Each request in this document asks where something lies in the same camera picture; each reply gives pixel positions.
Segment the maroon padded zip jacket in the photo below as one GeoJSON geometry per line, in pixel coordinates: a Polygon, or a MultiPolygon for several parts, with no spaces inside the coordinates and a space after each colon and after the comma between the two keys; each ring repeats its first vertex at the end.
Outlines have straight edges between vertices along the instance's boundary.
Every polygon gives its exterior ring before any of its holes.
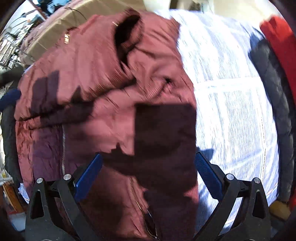
{"type": "Polygon", "coordinates": [[[22,76],[16,146],[27,194],[103,167],[82,210],[105,240],[191,240],[198,207],[196,99],[179,23],[128,9],[64,33],[22,76]]]}

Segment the light blue patterned bedsheet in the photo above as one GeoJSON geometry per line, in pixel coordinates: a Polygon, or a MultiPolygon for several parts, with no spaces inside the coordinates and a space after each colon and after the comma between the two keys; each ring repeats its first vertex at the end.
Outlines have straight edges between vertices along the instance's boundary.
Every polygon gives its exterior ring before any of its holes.
{"type": "Polygon", "coordinates": [[[262,181],[267,202],[278,195],[278,136],[273,110],[250,50],[259,29],[196,11],[171,10],[180,23],[178,49],[194,85],[196,145],[225,173],[262,181]]]}

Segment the dark navy quilted jacket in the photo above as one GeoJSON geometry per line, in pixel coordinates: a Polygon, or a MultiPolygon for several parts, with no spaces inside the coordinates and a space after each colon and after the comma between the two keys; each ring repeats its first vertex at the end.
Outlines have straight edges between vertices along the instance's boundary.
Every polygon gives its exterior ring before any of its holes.
{"type": "Polygon", "coordinates": [[[273,109],[280,155],[278,200],[288,202],[295,188],[295,103],[292,91],[266,39],[252,46],[249,56],[273,109]]]}

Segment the beige covered bed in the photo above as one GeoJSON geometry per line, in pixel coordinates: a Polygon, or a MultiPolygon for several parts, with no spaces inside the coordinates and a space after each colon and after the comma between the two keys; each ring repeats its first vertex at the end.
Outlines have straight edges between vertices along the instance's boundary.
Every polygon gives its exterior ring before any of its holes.
{"type": "Polygon", "coordinates": [[[33,28],[25,37],[19,58],[22,64],[31,65],[53,47],[68,29],[78,27],[93,15],[113,15],[125,9],[145,10],[141,0],[88,0],[71,1],[56,10],[44,22],[33,28]]]}

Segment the red garment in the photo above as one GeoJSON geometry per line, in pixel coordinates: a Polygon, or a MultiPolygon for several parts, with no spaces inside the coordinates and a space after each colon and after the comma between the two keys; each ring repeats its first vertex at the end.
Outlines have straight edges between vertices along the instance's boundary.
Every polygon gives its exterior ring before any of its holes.
{"type": "Polygon", "coordinates": [[[296,88],[296,40],[295,35],[285,21],[279,16],[272,16],[260,24],[260,30],[270,42],[282,68],[287,76],[293,99],[296,88]]]}

